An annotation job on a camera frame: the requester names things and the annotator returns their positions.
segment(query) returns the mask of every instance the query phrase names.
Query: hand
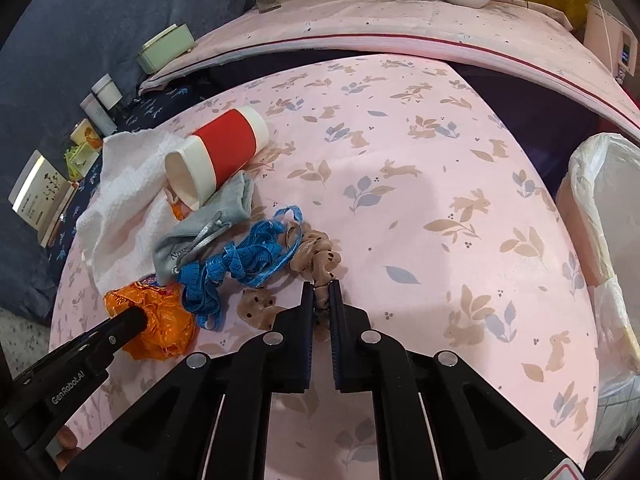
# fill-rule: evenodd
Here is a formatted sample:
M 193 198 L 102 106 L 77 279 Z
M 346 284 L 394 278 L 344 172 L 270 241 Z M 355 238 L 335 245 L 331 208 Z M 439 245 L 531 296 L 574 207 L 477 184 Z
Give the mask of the hand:
M 58 469 L 62 471 L 69 465 L 69 462 L 71 462 L 82 451 L 82 449 L 78 447 L 78 439 L 68 426 L 60 428 L 56 437 L 60 446 L 64 448 L 55 458 Z

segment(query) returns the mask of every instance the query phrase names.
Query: gray drawstring pouch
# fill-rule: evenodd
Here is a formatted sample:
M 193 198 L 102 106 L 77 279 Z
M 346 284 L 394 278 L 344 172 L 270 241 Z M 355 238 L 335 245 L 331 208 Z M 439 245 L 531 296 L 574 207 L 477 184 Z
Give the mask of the gray drawstring pouch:
M 167 285 L 177 271 L 196 260 L 202 250 L 232 225 L 251 216 L 254 181 L 238 171 L 209 201 L 191 213 L 154 247 L 156 281 Z

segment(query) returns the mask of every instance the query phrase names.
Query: red and white sticker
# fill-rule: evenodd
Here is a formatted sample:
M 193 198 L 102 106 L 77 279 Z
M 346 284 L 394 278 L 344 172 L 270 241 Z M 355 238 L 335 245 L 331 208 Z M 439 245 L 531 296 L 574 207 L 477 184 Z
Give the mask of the red and white sticker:
M 577 466 L 570 459 L 565 458 L 546 476 L 545 480 L 584 480 L 584 477 Z

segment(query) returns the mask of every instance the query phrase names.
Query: speckled floor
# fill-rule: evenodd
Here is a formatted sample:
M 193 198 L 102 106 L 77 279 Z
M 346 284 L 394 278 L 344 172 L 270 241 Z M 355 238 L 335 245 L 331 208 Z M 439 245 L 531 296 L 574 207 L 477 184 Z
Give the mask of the speckled floor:
M 0 308 L 0 342 L 14 377 L 49 350 L 49 328 Z

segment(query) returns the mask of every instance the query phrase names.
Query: blue measuring tape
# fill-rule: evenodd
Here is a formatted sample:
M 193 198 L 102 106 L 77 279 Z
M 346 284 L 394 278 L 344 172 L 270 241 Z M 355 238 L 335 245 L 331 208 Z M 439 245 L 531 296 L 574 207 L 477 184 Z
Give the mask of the blue measuring tape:
M 284 248 L 278 243 L 278 236 L 286 227 L 279 218 L 289 211 L 293 219 L 302 224 L 302 211 L 298 206 L 279 209 L 273 220 L 256 222 L 238 245 L 229 242 L 220 254 L 214 254 L 204 264 L 196 261 L 180 269 L 176 281 L 184 285 L 182 306 L 195 314 L 198 326 L 213 330 L 220 325 L 222 308 L 218 287 L 228 272 L 243 285 L 255 288 L 289 263 L 302 241 L 302 229 L 299 229 L 295 243 L 282 252 Z M 207 327 L 209 319 L 213 320 L 211 327 Z

